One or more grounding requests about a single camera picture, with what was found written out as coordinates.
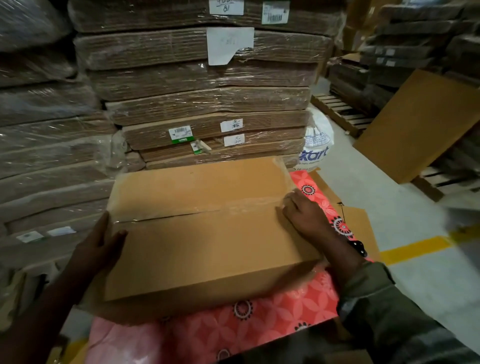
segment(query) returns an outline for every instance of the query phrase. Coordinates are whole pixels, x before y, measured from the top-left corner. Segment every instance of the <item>right hand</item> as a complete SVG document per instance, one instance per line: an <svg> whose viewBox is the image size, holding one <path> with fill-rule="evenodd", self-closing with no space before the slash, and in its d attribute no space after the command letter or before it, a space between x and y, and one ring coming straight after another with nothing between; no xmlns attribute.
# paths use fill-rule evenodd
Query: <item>right hand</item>
<svg viewBox="0 0 480 364"><path fill-rule="evenodd" d="M335 230L317 203L310 201L299 189L283 199L282 212L297 231L310 243L335 237Z"/></svg>

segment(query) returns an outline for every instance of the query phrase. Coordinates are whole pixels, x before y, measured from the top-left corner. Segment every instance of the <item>red floral pattern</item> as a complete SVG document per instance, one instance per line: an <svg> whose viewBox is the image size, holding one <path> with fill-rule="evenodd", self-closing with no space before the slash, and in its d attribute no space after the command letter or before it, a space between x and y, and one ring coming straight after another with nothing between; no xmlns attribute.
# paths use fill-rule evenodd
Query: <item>red floral pattern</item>
<svg viewBox="0 0 480 364"><path fill-rule="evenodd" d="M308 172L292 172L295 184L333 222L338 213ZM341 221L343 232L353 234ZM336 316L338 295L328 272L320 270L297 290L240 301L193 315L135 327L96 317L85 364L207 364L294 333Z"/></svg>

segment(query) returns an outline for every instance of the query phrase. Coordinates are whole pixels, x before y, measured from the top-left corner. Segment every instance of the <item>hand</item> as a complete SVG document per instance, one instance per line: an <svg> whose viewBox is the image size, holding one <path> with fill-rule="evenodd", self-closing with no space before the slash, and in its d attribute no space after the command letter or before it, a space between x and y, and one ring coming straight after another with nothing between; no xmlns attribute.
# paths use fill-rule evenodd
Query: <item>hand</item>
<svg viewBox="0 0 480 364"><path fill-rule="evenodd" d="M119 231L105 239L108 219L109 213L105 212L87 238L76 246L65 268L67 275L90 282L99 271L119 258L127 232Z"/></svg>
<svg viewBox="0 0 480 364"><path fill-rule="evenodd" d="M310 243L321 243L335 237L325 213L317 203L310 201L299 189L283 199L283 214Z"/></svg>

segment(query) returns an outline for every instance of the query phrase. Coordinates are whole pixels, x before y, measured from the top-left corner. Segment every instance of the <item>left hand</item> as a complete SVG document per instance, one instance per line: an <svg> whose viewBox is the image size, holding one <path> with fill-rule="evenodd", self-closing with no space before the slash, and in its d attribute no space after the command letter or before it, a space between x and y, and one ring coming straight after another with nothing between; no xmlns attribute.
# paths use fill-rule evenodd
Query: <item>left hand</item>
<svg viewBox="0 0 480 364"><path fill-rule="evenodd" d="M65 268L67 275L90 282L99 271L119 258L128 233L122 230L105 239L108 220L109 213L105 212L87 238L76 246Z"/></svg>

